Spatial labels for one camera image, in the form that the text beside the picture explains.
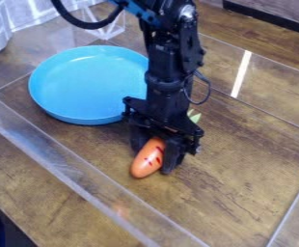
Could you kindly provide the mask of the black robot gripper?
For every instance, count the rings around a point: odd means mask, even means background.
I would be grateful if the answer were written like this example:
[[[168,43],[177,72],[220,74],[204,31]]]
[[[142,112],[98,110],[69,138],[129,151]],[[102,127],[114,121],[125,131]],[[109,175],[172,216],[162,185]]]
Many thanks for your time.
[[[145,73],[146,95],[144,99],[126,96],[124,118],[130,123],[130,115],[136,113],[145,119],[158,123],[170,123],[177,116],[188,111],[193,86],[193,74],[164,81]],[[150,139],[150,132],[145,127],[130,125],[130,149],[138,153]],[[181,163],[186,151],[186,142],[182,137],[165,139],[165,150],[161,173],[168,175]]]

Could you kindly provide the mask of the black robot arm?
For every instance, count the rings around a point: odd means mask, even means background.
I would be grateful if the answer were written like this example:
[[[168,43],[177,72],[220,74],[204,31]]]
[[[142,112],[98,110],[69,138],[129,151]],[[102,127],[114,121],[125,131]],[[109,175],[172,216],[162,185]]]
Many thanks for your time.
[[[197,33],[197,11],[192,0],[110,0],[138,18],[148,70],[144,99],[124,98],[124,117],[130,124],[130,146],[138,151],[150,138],[165,142],[161,172],[169,173],[184,155],[197,152],[201,128],[186,111],[192,103],[193,79],[204,65],[205,51]]]

